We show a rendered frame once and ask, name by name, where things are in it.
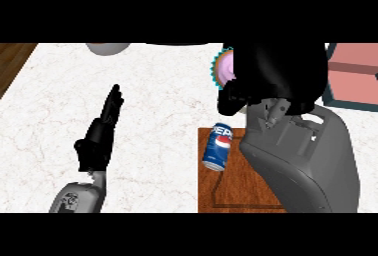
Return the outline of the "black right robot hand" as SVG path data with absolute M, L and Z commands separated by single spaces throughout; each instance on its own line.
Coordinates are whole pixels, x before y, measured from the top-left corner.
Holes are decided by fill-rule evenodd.
M 271 98 L 290 103 L 287 115 L 308 113 L 327 83 L 324 44 L 233 42 L 222 46 L 234 53 L 234 78 L 218 91 L 218 113 L 233 116 L 244 105 Z

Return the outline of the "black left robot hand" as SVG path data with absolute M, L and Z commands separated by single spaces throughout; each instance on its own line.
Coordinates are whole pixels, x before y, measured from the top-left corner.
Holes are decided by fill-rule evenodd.
M 114 84 L 109 91 L 101 113 L 92 119 L 85 137 L 75 141 L 79 172 L 104 171 L 112 154 L 113 132 L 123 103 L 119 85 Z

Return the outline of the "pink cupcake with teal wrapper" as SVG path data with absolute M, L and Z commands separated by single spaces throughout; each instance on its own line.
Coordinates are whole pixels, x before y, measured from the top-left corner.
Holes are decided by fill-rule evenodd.
M 236 76 L 233 73 L 233 48 L 222 48 L 210 62 L 210 77 L 218 89 Z

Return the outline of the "brown wooden cutting board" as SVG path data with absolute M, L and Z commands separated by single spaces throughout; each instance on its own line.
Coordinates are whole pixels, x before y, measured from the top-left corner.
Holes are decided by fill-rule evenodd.
M 233 129 L 225 169 L 213 171 L 203 166 L 202 156 L 209 131 L 209 128 L 197 129 L 197 212 L 284 213 L 264 179 L 239 151 L 243 128 Z

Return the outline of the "pink placemat with teal border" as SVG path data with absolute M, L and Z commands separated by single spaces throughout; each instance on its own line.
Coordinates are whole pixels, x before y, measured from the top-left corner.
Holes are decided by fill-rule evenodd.
M 378 112 L 378 43 L 330 43 L 323 105 Z

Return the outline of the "blue soda can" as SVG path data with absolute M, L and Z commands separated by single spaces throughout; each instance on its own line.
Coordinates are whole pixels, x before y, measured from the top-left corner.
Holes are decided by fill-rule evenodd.
M 202 157 L 203 166 L 213 171 L 222 171 L 225 168 L 231 139 L 233 132 L 230 126 L 216 123 L 209 132 Z

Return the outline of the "grey bowl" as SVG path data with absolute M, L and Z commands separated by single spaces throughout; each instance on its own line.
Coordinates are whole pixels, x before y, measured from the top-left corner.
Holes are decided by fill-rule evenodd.
M 88 50 L 98 56 L 112 56 L 128 46 L 128 43 L 86 43 Z

